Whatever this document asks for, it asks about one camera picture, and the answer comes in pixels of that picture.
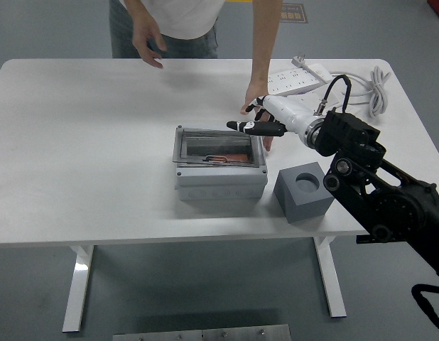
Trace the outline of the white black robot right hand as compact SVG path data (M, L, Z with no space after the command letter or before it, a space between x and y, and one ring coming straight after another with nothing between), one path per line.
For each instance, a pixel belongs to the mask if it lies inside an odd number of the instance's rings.
M303 138L323 120L304 104L276 95L257 97L246 112L253 109L259 109L259 118L248 122L228 121L227 128L254 136L283 136L286 132L293 132Z

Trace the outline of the person's right hand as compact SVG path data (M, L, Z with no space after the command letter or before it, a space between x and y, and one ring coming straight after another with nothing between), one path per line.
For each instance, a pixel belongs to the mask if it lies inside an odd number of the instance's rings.
M133 21L132 43L139 56L148 65L163 69L161 54L148 46L149 41L152 40L159 51L166 52L167 50L158 24L144 7L133 13L131 18Z

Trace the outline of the person's left hand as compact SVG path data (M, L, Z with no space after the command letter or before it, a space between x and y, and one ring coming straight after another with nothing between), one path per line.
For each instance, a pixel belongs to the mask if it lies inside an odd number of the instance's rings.
M261 80L258 79L250 80L244 98L244 105L240 109L240 113L246 115L247 114L246 108L251 104L251 102L255 100L257 97L261 97L267 94L268 94L268 81L266 78L263 78ZM263 137L263 145L266 151L269 152L271 150L272 142L273 142L273 137L271 136Z

